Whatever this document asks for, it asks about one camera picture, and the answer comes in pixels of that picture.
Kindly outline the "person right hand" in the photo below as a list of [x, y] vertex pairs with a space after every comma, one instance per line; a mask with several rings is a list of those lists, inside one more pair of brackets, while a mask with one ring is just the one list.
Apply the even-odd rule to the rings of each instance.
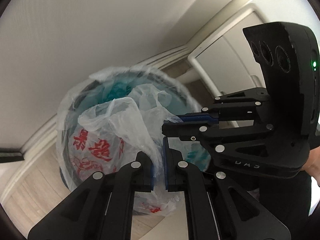
[[302, 170], [312, 176], [317, 184], [320, 185], [320, 149], [319, 147], [313, 149], [309, 153], [307, 162], [304, 164]]

